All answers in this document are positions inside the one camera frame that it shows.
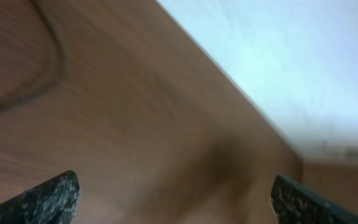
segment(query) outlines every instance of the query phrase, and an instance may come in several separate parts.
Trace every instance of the speckled black object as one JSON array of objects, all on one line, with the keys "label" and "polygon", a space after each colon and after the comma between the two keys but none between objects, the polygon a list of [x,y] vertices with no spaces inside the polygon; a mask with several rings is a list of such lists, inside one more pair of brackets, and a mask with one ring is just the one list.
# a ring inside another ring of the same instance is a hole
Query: speckled black object
[{"label": "speckled black object", "polygon": [[284,175],[276,177],[271,196],[280,224],[358,224],[357,215]]},{"label": "speckled black object", "polygon": [[0,204],[0,224],[69,224],[79,198],[77,176],[69,170]]}]

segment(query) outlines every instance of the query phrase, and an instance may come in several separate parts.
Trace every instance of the white wall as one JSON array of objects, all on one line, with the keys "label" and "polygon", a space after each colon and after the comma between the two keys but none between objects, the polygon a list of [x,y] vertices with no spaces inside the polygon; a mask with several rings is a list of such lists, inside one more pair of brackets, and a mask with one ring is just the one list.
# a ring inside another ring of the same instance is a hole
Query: white wall
[{"label": "white wall", "polygon": [[306,157],[358,146],[358,0],[158,0]]}]

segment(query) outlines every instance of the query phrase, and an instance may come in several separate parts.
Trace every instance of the wood grain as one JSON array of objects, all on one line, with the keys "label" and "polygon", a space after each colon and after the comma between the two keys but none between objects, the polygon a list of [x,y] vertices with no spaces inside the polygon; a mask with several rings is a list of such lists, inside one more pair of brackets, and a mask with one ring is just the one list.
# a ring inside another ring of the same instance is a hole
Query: wood grain
[{"label": "wood grain", "polygon": [[[274,222],[273,179],[300,160],[156,2],[41,3],[67,74],[0,114],[0,203],[71,169],[73,223]],[[46,37],[27,1],[0,1],[0,94],[53,72]]]}]

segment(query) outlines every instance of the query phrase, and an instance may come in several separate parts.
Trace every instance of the wooden panel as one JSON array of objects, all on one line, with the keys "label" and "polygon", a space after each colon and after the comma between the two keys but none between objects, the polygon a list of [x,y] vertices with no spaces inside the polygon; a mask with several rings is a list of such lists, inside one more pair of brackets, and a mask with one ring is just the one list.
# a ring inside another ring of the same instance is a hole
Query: wooden panel
[{"label": "wooden panel", "polygon": [[[0,113],[0,202],[71,169],[73,223],[273,222],[273,178],[299,179],[300,160],[156,2],[42,5],[67,74]],[[0,94],[57,66],[30,9],[0,1]]]},{"label": "wooden panel", "polygon": [[358,214],[358,166],[306,162],[303,183]]}]

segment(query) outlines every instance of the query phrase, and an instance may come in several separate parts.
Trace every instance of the dark curved line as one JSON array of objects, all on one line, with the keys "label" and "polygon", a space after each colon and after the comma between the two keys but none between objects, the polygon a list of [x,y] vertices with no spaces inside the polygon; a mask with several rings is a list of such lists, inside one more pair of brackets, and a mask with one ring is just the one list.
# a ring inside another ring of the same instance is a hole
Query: dark curved line
[{"label": "dark curved line", "polygon": [[[60,39],[58,38],[58,35],[55,32],[55,29],[52,27],[50,21],[48,20],[45,11],[43,10],[43,8],[41,7],[41,5],[39,4],[38,0],[29,0],[32,7],[34,8],[34,10],[36,11],[36,13],[38,14],[39,18],[41,19],[42,23],[44,24],[46,30],[49,33],[49,36],[52,38],[52,41],[54,43],[54,46],[56,47],[57,50],[57,68],[56,68],[56,76],[54,78],[52,78],[51,80],[49,80],[47,83],[43,84],[41,87],[39,87],[38,89],[35,89],[34,91],[30,92],[29,94],[26,94],[24,96],[19,96],[18,98],[14,98],[14,99],[6,99],[4,100],[4,97],[1,97],[2,99],[0,99],[0,113],[5,112],[9,109],[15,108],[16,106],[20,106],[23,105],[24,103],[29,102],[30,100],[33,100],[34,98],[43,95],[44,93],[56,88],[59,83],[62,81],[64,74],[65,74],[65,63],[66,63],[66,57],[65,57],[65,53],[63,50],[63,45],[60,41]],[[35,79],[36,81],[31,82],[30,85],[36,83],[37,80],[39,80],[39,78]],[[26,85],[23,85],[22,88],[20,90],[18,90],[17,92],[20,91],[26,91],[26,89],[28,87],[26,87]]]}]

